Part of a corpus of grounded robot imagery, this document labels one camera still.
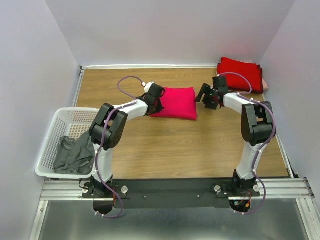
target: gray cloth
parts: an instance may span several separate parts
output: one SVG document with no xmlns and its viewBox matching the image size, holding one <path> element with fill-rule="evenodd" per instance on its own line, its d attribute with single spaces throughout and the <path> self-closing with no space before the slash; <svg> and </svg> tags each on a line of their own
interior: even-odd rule
<svg viewBox="0 0 320 240">
<path fill-rule="evenodd" d="M 74 140 L 67 136 L 60 138 L 53 169 L 57 174 L 91 173 L 95 158 L 94 144 L 88 132 Z"/>
</svg>

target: gray floor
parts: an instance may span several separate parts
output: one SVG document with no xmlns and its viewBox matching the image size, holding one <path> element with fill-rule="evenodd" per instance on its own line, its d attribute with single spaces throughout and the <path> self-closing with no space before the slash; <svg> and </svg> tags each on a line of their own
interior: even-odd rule
<svg viewBox="0 0 320 240">
<path fill-rule="evenodd" d="M 259 201 L 253 201 L 253 208 Z M 229 209 L 127 209 L 118 219 L 95 216 L 90 201 L 49 203 L 41 240 L 303 240 L 294 199 L 270 199 L 256 213 Z"/>
</svg>

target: pink cloth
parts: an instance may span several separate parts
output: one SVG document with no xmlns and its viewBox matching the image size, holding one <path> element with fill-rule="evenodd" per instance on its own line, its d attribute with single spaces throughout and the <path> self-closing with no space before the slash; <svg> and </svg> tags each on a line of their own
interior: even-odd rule
<svg viewBox="0 0 320 240">
<path fill-rule="evenodd" d="M 164 109 L 150 115 L 155 118 L 178 118 L 196 120 L 196 94 L 193 87 L 170 88 L 165 87 L 165 94 L 160 98 Z"/>
</svg>

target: white laundry basket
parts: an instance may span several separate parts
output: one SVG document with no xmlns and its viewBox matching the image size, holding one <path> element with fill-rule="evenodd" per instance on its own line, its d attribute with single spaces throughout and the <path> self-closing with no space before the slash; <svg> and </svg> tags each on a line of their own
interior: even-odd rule
<svg viewBox="0 0 320 240">
<path fill-rule="evenodd" d="M 37 175 L 55 179 L 87 179 L 92 175 L 92 172 L 87 175 L 55 173 L 53 165 L 60 138 L 68 136 L 78 139 L 84 132 L 89 130 L 98 112 L 99 109 L 88 107 L 65 107 L 56 111 L 35 167 Z"/>
</svg>

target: folded red cloth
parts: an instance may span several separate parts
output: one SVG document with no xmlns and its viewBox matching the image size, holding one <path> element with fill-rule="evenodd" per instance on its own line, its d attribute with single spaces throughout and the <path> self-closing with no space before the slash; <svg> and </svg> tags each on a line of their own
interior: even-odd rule
<svg viewBox="0 0 320 240">
<path fill-rule="evenodd" d="M 155 118 L 178 118 L 196 120 L 196 94 L 193 87 L 170 88 L 165 87 L 165 93 L 160 98 L 164 109 L 150 115 Z"/>
<path fill-rule="evenodd" d="M 221 63 L 217 66 L 217 73 L 236 73 L 244 76 L 252 86 L 252 92 L 262 94 L 264 86 L 262 81 L 262 68 L 255 63 L 235 61 L 227 57 L 221 58 Z M 226 74 L 226 83 L 231 90 L 249 91 L 248 83 L 240 76 Z"/>
</svg>

